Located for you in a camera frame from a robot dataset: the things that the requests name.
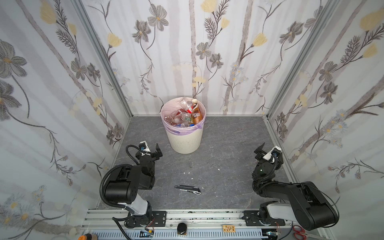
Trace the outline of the yellow red tea bottle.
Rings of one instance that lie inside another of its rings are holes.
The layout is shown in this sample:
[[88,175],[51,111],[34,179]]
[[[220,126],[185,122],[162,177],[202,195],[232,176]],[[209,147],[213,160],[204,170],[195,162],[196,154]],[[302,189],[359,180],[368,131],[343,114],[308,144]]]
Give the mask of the yellow red tea bottle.
[[189,113],[186,112],[184,109],[179,109],[177,112],[176,112],[176,118],[186,118],[189,116]]

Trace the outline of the copper Nescafe bottle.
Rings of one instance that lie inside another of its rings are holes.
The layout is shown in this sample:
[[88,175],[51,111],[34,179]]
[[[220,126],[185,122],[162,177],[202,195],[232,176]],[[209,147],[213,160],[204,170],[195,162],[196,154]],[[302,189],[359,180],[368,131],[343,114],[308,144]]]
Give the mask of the copper Nescafe bottle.
[[191,117],[193,120],[194,125],[197,125],[203,120],[203,115],[201,113],[200,107],[199,107],[199,101],[197,99],[192,100],[192,113]]

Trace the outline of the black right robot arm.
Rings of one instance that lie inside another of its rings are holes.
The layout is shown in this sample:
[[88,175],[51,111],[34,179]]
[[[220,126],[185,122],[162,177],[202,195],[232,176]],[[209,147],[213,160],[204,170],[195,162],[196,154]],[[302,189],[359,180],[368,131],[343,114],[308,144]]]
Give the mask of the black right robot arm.
[[275,172],[284,163],[282,149],[273,147],[269,152],[259,146],[254,151],[257,161],[252,172],[253,191],[270,202],[260,205],[255,217],[262,225],[278,220],[299,223],[305,230],[332,227],[340,219],[336,204],[312,182],[285,183],[275,180]]

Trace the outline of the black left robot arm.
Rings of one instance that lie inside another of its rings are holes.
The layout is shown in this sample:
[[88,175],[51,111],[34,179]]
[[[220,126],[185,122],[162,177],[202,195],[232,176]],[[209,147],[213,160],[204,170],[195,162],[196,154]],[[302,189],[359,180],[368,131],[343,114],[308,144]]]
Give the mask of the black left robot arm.
[[104,204],[128,212],[124,218],[112,218],[120,230],[123,229],[121,222],[128,229],[149,227],[154,224],[155,215],[150,202],[144,200],[138,191],[153,189],[155,163],[163,153],[158,144],[152,152],[145,141],[138,146],[127,145],[125,150],[135,164],[120,164],[107,171],[99,187],[100,198]]

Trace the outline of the cream ribbed trash bin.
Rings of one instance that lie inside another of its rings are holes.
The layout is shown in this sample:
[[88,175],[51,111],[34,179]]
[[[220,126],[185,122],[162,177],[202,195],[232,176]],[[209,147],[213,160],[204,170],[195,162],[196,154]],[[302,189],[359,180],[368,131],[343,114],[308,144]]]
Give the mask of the cream ribbed trash bin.
[[191,154],[201,145],[203,129],[182,133],[181,129],[171,130],[166,127],[166,133],[174,151],[180,154]]

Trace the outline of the purple plastic bin liner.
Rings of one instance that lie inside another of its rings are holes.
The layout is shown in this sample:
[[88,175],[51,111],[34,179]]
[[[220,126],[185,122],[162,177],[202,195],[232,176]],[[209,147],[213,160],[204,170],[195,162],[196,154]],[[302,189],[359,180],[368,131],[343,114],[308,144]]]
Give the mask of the purple plastic bin liner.
[[189,97],[175,98],[161,109],[161,118],[166,131],[175,136],[186,136],[203,130],[206,119],[206,108],[197,101],[200,110],[201,120],[195,122],[193,115],[193,99]]

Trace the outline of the black utility knife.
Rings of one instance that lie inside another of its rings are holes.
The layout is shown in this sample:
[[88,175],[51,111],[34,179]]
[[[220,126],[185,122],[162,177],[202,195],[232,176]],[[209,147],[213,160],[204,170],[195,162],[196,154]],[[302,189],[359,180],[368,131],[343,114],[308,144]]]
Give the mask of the black utility knife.
[[194,186],[176,185],[175,189],[177,189],[179,191],[184,191],[184,192],[192,193],[192,194],[195,194],[195,195],[200,195],[202,193],[201,190],[198,187],[194,187]]

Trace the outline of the yellow tag label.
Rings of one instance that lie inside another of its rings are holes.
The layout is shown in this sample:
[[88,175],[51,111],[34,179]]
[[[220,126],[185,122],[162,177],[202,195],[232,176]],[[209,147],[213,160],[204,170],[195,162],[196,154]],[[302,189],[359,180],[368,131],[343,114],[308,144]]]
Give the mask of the yellow tag label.
[[235,233],[236,227],[234,225],[222,225],[224,233]]

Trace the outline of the red scissors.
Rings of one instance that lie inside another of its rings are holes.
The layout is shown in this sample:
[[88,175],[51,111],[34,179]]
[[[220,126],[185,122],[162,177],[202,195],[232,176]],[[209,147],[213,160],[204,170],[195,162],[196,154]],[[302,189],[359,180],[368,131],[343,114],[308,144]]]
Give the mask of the red scissors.
[[293,225],[293,233],[296,240],[306,240],[305,230],[299,225]]

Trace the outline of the black round knob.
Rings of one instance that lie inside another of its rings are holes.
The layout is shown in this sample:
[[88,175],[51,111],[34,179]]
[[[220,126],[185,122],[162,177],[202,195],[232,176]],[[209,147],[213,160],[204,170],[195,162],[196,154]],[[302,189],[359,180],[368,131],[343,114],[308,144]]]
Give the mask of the black round knob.
[[177,234],[185,236],[187,234],[188,226],[185,223],[179,223],[177,226]]

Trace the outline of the orange capped marker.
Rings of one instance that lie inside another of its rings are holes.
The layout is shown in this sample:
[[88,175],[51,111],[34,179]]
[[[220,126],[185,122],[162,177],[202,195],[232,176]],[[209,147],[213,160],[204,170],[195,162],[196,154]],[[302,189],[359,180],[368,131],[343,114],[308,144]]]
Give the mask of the orange capped marker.
[[78,240],[98,240],[98,236],[95,234],[84,234],[78,237]]

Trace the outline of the aluminium mounting rail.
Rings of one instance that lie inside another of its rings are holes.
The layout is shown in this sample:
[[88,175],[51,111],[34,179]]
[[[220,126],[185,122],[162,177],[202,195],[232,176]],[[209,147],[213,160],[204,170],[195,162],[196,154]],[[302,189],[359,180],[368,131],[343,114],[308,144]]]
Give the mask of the aluminium mounting rail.
[[[113,217],[124,218],[126,211],[89,210],[81,226],[82,234],[95,234],[99,240],[293,240],[296,222],[278,220],[262,225],[249,217],[258,210],[159,210],[154,211],[155,221],[149,227],[128,229],[121,222],[120,230]],[[185,236],[177,234],[179,223],[188,226]],[[234,225],[235,233],[224,233],[222,225]]]

